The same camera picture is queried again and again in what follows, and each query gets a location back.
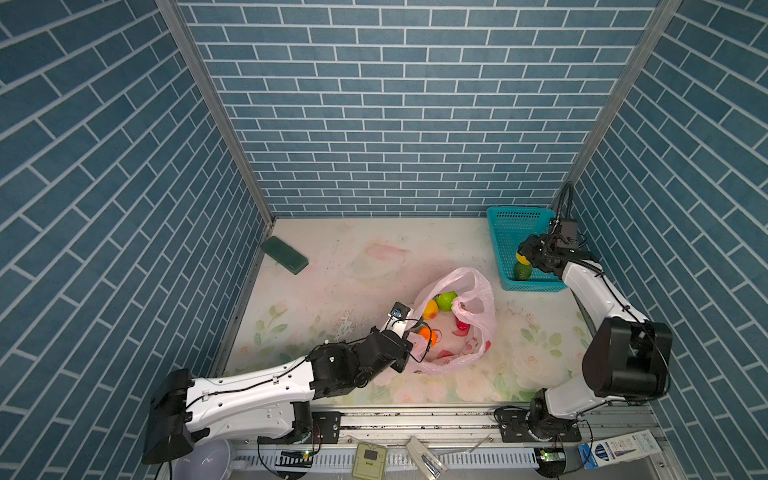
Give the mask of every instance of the teal plastic basket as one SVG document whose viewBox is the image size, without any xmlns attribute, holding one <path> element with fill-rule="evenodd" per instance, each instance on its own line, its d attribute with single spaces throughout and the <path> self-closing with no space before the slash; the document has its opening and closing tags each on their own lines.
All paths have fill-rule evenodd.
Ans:
<svg viewBox="0 0 768 480">
<path fill-rule="evenodd" d="M 540 207 L 491 207 L 487 215 L 504 290 L 559 292 L 565 288 L 565 283 L 552 273 L 544 273 L 534 268 L 531 278 L 521 282 L 515 280 L 513 270 L 518 262 L 515 254 L 520 242 L 532 233 L 545 233 L 549 227 L 549 219 L 554 217 L 552 210 Z"/>
</svg>

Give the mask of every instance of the pink plastic bag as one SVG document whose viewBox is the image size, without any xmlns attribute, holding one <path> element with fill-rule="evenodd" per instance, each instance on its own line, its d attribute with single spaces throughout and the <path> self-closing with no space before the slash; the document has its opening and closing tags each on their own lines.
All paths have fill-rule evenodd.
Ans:
<svg viewBox="0 0 768 480">
<path fill-rule="evenodd" d="M 465 266 L 457 268 L 425 287 L 416 297 L 413 310 L 408 317 L 410 319 L 421 318 L 427 303 L 435 295 L 451 291 L 458 294 L 453 300 L 451 311 L 460 321 L 470 325 L 469 331 L 465 334 L 464 349 L 455 355 L 443 356 L 441 354 L 432 362 L 424 360 L 418 363 L 411 359 L 406 367 L 408 370 L 432 374 L 452 372 L 477 362 L 491 348 L 491 340 L 496 333 L 496 308 L 493 302 L 493 289 L 488 280 L 474 268 Z M 427 347 L 427 340 L 412 333 L 408 336 L 408 341 L 413 343 L 411 354 L 415 358 L 421 359 Z"/>
</svg>

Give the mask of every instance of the green fruit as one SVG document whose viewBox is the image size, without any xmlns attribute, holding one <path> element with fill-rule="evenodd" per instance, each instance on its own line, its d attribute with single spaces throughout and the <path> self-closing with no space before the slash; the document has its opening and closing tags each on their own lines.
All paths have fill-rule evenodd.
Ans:
<svg viewBox="0 0 768 480">
<path fill-rule="evenodd" d="M 533 267 L 530 265 L 524 265 L 520 262 L 515 264 L 515 280 L 526 281 L 527 279 L 531 278 L 532 273 Z"/>
<path fill-rule="evenodd" d="M 457 296 L 458 295 L 456 295 L 456 292 L 440 293 L 438 296 L 435 297 L 435 301 L 437 302 L 437 306 L 440 310 L 442 310 L 443 312 L 450 312 L 453 299 L 456 298 Z"/>
</svg>

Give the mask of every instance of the tile wall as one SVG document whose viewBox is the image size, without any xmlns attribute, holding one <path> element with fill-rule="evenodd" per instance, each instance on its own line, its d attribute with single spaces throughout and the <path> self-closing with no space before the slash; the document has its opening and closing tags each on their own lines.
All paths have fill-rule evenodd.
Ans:
<svg viewBox="0 0 768 480">
<path fill-rule="evenodd" d="M 263 229 L 153 0 L 0 3 L 0 159 L 0 478 L 143 478 Z"/>
<path fill-rule="evenodd" d="M 612 277 L 674 328 L 654 411 L 689 478 L 768 478 L 767 25 L 684 0 L 578 184 Z"/>
<path fill-rule="evenodd" d="M 478 216 L 549 204 L 656 4 L 183 10 L 278 217 Z"/>
</svg>

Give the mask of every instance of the floral tabletop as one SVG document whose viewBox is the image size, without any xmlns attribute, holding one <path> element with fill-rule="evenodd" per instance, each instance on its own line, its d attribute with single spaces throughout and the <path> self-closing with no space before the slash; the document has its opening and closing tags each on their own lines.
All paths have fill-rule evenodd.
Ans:
<svg viewBox="0 0 768 480">
<path fill-rule="evenodd" d="M 440 375 L 389 370 L 364 389 L 316 403 L 385 405 L 528 401 L 581 371 L 590 342 L 570 290 L 506 292 L 485 218 L 282 219 L 273 232 L 310 259 L 294 276 L 265 257 L 226 375 L 295 359 L 324 340 L 381 326 L 394 302 L 459 266 L 494 287 L 498 327 L 476 364 Z"/>
</svg>

